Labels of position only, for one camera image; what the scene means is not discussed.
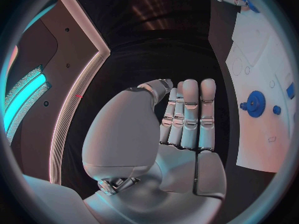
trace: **white machine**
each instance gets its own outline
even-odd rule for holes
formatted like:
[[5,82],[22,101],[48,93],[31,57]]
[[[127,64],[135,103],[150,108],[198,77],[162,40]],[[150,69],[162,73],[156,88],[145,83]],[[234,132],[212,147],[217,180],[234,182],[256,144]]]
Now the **white machine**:
[[[154,106],[169,92],[159,129]],[[201,118],[196,80],[177,88],[169,79],[150,81],[100,110],[82,151],[84,169],[100,188],[84,202],[100,223],[195,224],[215,217],[226,194],[224,168],[212,152],[215,92],[214,80],[201,82]]]

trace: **cyan light strip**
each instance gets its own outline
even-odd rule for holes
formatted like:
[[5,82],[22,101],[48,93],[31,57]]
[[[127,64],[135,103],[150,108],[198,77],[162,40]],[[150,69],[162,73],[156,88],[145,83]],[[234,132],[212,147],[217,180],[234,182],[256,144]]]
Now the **cyan light strip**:
[[32,95],[35,90],[37,90],[45,82],[46,77],[44,74],[37,76],[30,83],[28,83],[28,85],[25,86],[24,89],[21,90],[11,101],[4,115],[5,132],[8,130],[12,119],[21,108],[23,103]]
[[51,85],[49,82],[44,83],[28,98],[28,100],[25,101],[25,103],[22,105],[21,109],[19,109],[17,114],[12,119],[11,125],[9,126],[8,131],[6,133],[7,139],[10,144],[12,142],[12,139],[14,137],[14,134],[15,134],[19,124],[22,122],[22,120],[25,117],[25,115],[27,114],[27,112],[34,105],[34,103],[50,88],[51,88]]
[[10,102],[14,99],[17,93],[19,93],[19,91],[22,90],[24,86],[26,86],[30,81],[32,81],[35,77],[37,77],[41,73],[42,73],[42,65],[30,71],[20,81],[18,81],[16,85],[9,91],[9,93],[5,97],[4,110],[7,109]]

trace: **glowing blue light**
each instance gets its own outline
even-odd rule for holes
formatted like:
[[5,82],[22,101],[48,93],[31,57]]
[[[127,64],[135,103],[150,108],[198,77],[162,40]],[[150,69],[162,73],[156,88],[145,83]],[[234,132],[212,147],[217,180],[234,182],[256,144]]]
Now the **glowing blue light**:
[[37,76],[13,99],[4,115],[5,132],[7,131],[13,117],[23,103],[34,93],[37,88],[39,88],[45,82],[46,77],[43,74]]

